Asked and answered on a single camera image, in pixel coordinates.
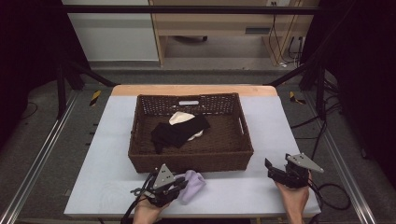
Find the hand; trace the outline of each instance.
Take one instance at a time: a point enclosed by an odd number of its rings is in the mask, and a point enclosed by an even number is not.
[[[170,203],[164,205],[163,207],[157,207],[151,204],[147,200],[145,195],[142,195],[139,199],[139,203],[134,209],[134,224],[152,224],[154,223],[158,215],[163,209],[169,206]]]
[[[282,195],[283,206],[288,215],[289,223],[301,224],[303,223],[303,211],[309,197],[308,186],[299,189],[290,189],[278,182],[275,182]]]

